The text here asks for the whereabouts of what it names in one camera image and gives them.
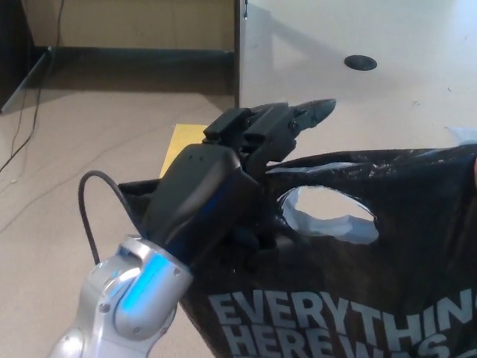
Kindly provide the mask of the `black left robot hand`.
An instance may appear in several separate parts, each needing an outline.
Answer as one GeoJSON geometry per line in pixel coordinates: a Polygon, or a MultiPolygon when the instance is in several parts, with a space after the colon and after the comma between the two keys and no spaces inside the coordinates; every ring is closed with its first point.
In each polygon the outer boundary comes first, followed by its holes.
{"type": "Polygon", "coordinates": [[[334,99],[232,108],[187,145],[155,189],[145,238],[192,266],[221,241],[262,195],[269,162],[283,161],[301,131],[335,109],[334,99]]]}

